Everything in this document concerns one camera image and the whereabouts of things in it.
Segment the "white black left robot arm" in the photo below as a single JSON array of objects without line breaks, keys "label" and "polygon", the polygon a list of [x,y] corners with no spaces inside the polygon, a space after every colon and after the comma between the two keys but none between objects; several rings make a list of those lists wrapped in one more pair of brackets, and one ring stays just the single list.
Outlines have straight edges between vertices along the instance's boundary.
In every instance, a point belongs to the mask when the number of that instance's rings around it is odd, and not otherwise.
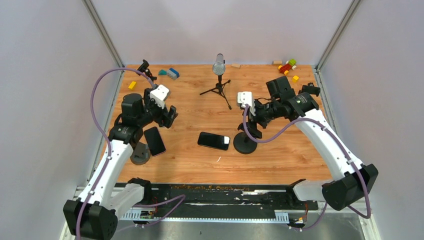
[{"label": "white black left robot arm", "polygon": [[143,128],[152,122],[170,128],[177,117],[175,106],[166,107],[171,94],[164,85],[146,88],[144,94],[130,93],[123,97],[121,114],[106,136],[106,150],[87,186],[76,200],[67,200],[63,213],[69,231],[77,240],[110,240],[120,218],[135,204],[149,206],[153,193],[145,183],[131,180],[123,190],[112,196],[118,177],[130,158],[142,159]]}]

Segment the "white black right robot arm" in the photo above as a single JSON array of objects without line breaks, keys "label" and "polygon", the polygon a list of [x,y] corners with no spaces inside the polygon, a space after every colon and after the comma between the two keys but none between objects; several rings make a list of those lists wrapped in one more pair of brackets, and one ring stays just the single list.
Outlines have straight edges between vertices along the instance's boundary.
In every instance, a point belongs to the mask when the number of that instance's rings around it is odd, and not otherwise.
[{"label": "white black right robot arm", "polygon": [[296,182],[285,195],[286,204],[298,209],[305,201],[322,201],[340,211],[353,210],[353,203],[364,199],[369,216],[369,194],[379,172],[374,164],[365,165],[355,156],[331,128],[314,99],[321,89],[310,82],[296,93],[286,76],[268,81],[266,87],[270,97],[265,103],[254,98],[250,91],[237,93],[243,119],[233,140],[236,151],[251,154],[259,143],[269,143],[296,126],[325,161],[332,179]]}]

